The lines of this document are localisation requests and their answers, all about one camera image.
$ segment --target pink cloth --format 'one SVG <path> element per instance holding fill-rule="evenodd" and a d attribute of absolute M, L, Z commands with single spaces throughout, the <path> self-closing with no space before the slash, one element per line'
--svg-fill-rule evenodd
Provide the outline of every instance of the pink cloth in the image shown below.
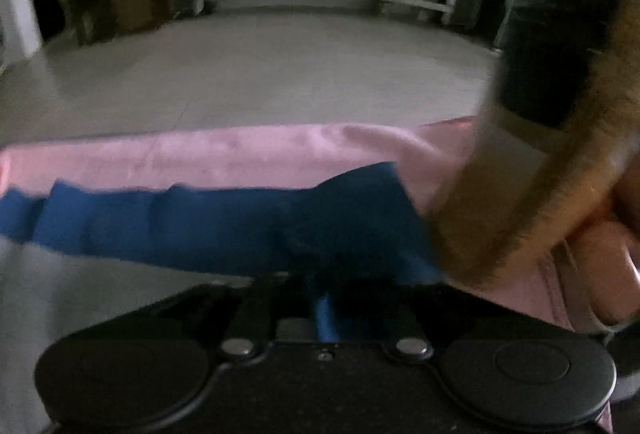
<path fill-rule="evenodd" d="M 371 163 L 394 161 L 415 208 L 423 213 L 441 183 L 473 147 L 471 119 L 416 130 L 374 125 L 299 125 L 170 132 L 138 137 L 12 146 L 0 153 L 0 191 L 49 192 L 57 179 L 85 189 L 175 183 L 197 188 L 305 188 Z M 508 288 L 483 297 L 570 328 L 553 260 Z M 609 412 L 604 426 L 610 429 Z"/>

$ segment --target hand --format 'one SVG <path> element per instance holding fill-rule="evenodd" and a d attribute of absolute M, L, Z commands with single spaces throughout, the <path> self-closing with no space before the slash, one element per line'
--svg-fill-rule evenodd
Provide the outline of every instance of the hand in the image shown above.
<path fill-rule="evenodd" d="M 640 317 L 640 154 L 568 242 L 598 318 Z"/>

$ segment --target metal screw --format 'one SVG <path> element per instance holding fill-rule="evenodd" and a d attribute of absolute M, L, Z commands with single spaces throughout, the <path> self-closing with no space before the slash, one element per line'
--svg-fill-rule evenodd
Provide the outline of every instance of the metal screw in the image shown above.
<path fill-rule="evenodd" d="M 334 359 L 334 353 L 332 353 L 331 351 L 322 351 L 318 354 L 319 362 L 330 362 L 332 361 L 332 359 Z"/>
<path fill-rule="evenodd" d="M 223 353 L 234 358 L 245 358 L 254 352 L 254 343 L 247 338 L 229 338 L 220 345 Z"/>
<path fill-rule="evenodd" d="M 422 338 L 408 337 L 398 340 L 398 343 L 396 343 L 396 349 L 405 356 L 410 356 L 411 358 L 423 358 L 429 354 L 430 346 L 427 341 Z"/>

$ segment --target gray floor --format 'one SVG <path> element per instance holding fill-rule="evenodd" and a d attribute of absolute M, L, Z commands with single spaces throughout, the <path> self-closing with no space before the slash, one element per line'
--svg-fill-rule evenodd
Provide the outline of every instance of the gray floor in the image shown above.
<path fill-rule="evenodd" d="M 0 77 L 0 141 L 476 111 L 494 55 L 439 28 L 339 14 L 219 15 L 75 48 Z"/>

